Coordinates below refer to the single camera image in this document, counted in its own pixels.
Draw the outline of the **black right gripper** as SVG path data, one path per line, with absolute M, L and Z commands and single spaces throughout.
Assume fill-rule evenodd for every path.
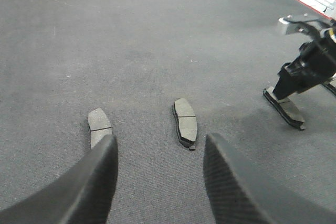
M 296 33 L 301 32 L 312 41 L 301 45 L 294 61 L 282 65 L 273 90 L 278 100 L 303 93 L 335 75 L 335 26 L 325 25 L 319 30 L 312 22 L 290 24 Z

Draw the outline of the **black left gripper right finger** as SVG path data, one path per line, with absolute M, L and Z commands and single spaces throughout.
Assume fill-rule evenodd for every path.
M 216 223 L 335 223 L 335 213 L 279 184 L 220 134 L 208 134 L 203 174 Z

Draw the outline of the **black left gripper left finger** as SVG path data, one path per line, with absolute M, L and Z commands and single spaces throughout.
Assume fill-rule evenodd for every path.
M 1 211 L 1 223 L 106 223 L 117 178 L 117 139 L 106 135 L 57 180 Z

